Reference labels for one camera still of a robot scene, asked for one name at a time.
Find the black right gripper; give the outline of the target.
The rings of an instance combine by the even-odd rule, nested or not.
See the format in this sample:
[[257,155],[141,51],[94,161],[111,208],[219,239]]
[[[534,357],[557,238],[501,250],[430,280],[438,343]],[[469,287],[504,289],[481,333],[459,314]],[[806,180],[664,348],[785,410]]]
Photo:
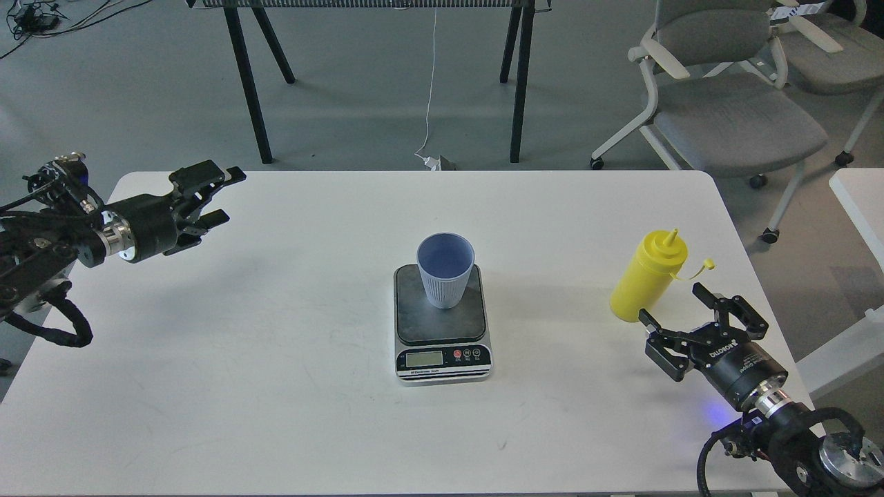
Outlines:
[[[647,309],[639,309],[639,321],[645,326],[645,355],[676,382],[698,369],[711,386],[739,412],[751,410],[760,396],[756,393],[767,382],[782,387],[787,370],[763,347],[752,340],[764,339],[767,321],[741,296],[714,295],[701,283],[692,286],[694,294],[713,311],[715,321],[692,331],[664,328]],[[745,331],[729,326],[732,315]]]

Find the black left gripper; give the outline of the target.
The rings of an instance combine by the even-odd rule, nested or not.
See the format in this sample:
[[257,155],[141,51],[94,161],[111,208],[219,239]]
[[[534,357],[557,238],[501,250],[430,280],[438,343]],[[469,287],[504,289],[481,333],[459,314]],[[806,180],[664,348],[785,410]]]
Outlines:
[[206,160],[171,173],[171,194],[141,194],[109,204],[104,208],[108,254],[134,264],[200,245],[212,228],[230,220],[224,210],[201,215],[202,209],[222,188],[246,178],[240,167],[222,169]]

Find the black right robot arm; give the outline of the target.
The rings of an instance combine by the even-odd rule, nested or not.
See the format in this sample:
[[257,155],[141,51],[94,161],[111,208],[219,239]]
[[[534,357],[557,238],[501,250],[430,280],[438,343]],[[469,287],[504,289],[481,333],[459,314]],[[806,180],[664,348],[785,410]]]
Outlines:
[[661,327],[638,313],[648,337],[645,355],[674,381],[700,371],[740,413],[714,431],[695,466],[699,493],[710,495],[707,458],[720,443],[727,456],[767,460],[799,496],[870,496],[882,489],[882,451],[865,429],[840,408],[812,410],[783,387],[787,371],[760,346],[769,325],[742,296],[714,295],[701,284],[692,292],[714,313],[693,331]]

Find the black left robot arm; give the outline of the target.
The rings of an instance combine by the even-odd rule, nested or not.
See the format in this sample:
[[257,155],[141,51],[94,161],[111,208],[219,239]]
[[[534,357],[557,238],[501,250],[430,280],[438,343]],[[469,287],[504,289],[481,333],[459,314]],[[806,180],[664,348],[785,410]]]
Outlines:
[[60,346],[88,346],[91,326],[68,299],[70,265],[93,268],[114,254],[139,263],[193,248],[229,220],[203,208],[244,179],[240,168],[206,160],[171,173],[166,195],[108,204],[89,184],[85,154],[57,155],[26,176],[23,198],[2,207],[2,320]]

